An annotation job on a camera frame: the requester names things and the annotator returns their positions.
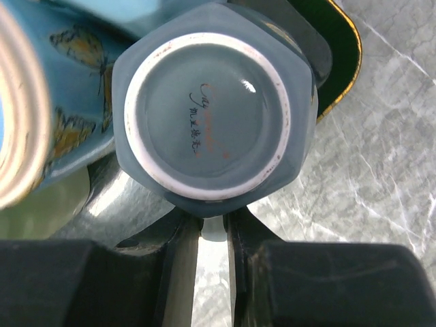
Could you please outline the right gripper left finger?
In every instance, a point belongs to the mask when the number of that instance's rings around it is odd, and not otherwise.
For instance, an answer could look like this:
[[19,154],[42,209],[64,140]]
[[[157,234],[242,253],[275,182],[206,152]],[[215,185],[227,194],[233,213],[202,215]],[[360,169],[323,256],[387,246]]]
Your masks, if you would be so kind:
[[189,326],[200,220],[168,213],[107,247],[1,243],[2,326]]

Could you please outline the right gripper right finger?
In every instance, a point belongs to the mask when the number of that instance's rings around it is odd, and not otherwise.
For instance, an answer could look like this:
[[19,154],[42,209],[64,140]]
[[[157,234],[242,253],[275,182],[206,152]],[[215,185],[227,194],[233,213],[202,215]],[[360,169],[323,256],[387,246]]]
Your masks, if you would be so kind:
[[224,217],[234,326],[434,326],[435,295],[402,245],[287,242],[247,208]]

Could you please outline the grey-blue hexagonal mug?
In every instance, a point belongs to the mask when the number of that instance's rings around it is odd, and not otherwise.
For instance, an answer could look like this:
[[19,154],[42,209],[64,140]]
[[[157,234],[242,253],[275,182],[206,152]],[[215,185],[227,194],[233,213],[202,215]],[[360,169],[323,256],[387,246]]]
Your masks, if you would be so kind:
[[114,64],[119,165],[196,217],[243,208],[297,179],[331,69],[326,38],[287,1],[195,7]]

